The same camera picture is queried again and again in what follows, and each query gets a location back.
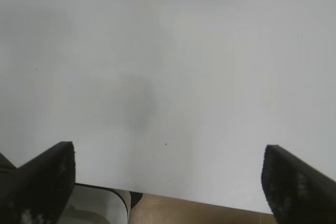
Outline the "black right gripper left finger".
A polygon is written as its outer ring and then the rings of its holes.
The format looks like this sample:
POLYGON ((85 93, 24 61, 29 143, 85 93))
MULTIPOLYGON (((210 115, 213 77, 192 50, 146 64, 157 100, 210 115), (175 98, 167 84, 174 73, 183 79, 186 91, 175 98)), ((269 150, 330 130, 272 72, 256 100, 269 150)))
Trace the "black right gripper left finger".
POLYGON ((1 155, 1 223, 57 223, 76 181, 72 142, 15 167, 1 155))

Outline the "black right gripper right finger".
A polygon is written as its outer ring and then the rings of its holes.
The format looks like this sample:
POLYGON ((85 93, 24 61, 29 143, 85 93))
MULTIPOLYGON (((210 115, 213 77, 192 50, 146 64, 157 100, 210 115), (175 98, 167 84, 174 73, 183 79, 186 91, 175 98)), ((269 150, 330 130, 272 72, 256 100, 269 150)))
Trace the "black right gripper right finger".
POLYGON ((335 181, 279 145, 267 145, 261 172, 277 223, 335 223, 335 181))

